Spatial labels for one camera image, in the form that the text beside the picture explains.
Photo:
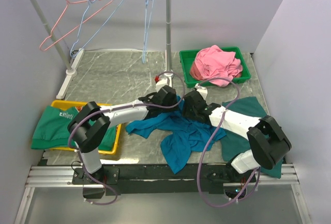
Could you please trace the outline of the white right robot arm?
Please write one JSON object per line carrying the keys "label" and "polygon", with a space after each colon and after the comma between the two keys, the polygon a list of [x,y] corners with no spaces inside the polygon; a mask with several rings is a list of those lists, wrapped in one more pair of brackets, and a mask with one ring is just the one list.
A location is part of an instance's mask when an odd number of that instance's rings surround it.
{"label": "white right robot arm", "polygon": [[207,104],[194,90],[184,96],[185,118],[235,133],[249,142],[250,149],[234,156],[227,168],[227,178],[238,182],[247,171],[258,167],[271,170],[289,152],[292,144],[272,116],[253,117],[240,114],[217,103]]}

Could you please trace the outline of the blue t shirt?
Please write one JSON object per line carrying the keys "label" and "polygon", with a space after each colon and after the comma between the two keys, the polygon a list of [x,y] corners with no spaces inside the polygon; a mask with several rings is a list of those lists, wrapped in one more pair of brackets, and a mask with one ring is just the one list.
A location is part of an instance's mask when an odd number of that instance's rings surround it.
{"label": "blue t shirt", "polygon": [[174,174],[182,170],[187,164],[192,152],[202,152],[215,127],[184,118],[182,110],[184,101],[179,104],[179,110],[162,113],[157,117],[128,124],[128,134],[137,134],[148,138],[156,129],[170,131],[160,144],[160,148],[167,164]]}

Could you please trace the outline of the light blue wire hanger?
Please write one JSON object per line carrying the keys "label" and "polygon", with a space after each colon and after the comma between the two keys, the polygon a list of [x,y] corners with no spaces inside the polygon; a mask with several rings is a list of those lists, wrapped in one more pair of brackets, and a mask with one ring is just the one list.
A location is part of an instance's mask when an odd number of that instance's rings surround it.
{"label": "light blue wire hanger", "polygon": [[142,51],[142,63],[147,63],[147,45],[148,45],[148,32],[151,25],[152,13],[154,7],[154,0],[145,0],[145,19],[144,19],[144,40]]}

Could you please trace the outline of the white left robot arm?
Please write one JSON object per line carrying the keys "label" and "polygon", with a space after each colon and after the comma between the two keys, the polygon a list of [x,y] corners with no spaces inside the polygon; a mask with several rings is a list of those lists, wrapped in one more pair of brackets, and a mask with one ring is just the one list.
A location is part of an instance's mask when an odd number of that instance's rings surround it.
{"label": "white left robot arm", "polygon": [[119,124],[142,121],[178,109],[176,90],[165,85],[157,92],[130,103],[99,106],[88,102],[67,126],[68,144],[74,141],[85,168],[84,177],[92,184],[103,177],[98,147],[107,130]]}

